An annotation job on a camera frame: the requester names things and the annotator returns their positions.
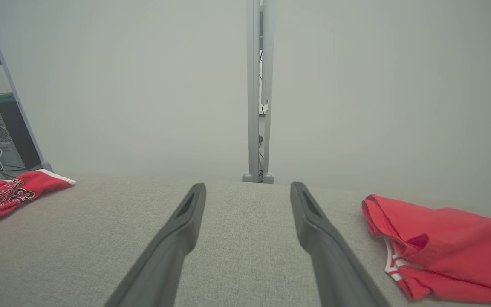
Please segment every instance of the textured gray cloth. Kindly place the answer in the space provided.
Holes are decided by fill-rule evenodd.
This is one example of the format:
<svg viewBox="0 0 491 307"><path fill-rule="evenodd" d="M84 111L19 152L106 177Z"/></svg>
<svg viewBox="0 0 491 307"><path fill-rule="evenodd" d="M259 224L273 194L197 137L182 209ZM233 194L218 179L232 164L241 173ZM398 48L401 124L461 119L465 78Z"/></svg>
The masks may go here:
<svg viewBox="0 0 491 307"><path fill-rule="evenodd" d="M0 306L103 305L194 181L72 175L78 185L0 219ZM206 182L195 250L176 306L315 306L289 188ZM366 194L310 191L393 306L410 303L384 272L386 247L361 214ZM427 299L416 306L463 306Z"/></svg>

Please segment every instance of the computer case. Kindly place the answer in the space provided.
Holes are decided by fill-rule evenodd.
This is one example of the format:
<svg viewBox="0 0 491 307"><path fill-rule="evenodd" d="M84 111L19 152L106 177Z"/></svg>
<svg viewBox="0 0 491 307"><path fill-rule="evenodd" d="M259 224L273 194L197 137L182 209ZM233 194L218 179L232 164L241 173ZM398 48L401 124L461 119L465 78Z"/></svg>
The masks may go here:
<svg viewBox="0 0 491 307"><path fill-rule="evenodd" d="M16 101L0 103L0 148L3 169L32 169L41 163Z"/></svg>

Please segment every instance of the red cloth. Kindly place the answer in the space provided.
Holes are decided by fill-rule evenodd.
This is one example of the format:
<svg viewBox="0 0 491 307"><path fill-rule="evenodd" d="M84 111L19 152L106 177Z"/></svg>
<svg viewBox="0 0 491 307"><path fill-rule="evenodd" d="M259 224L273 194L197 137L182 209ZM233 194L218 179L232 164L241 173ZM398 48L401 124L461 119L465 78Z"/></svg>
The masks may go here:
<svg viewBox="0 0 491 307"><path fill-rule="evenodd" d="M386 240L386 272L409 299L491 303L491 219L377 195L362 209L371 235Z"/></svg>
<svg viewBox="0 0 491 307"><path fill-rule="evenodd" d="M16 179L0 181L0 216L13 212L46 192L62 190L74 184L74 180L46 169L29 171Z"/></svg>

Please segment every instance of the white partition panel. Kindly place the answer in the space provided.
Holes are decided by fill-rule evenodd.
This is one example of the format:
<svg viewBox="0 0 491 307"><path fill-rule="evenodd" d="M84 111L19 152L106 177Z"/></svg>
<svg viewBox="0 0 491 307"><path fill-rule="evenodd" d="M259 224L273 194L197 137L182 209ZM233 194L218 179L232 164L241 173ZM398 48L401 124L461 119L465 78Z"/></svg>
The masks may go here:
<svg viewBox="0 0 491 307"><path fill-rule="evenodd" d="M286 0L276 184L491 206L491 1Z"/></svg>
<svg viewBox="0 0 491 307"><path fill-rule="evenodd" d="M55 171L239 181L244 1L0 0L0 50Z"/></svg>

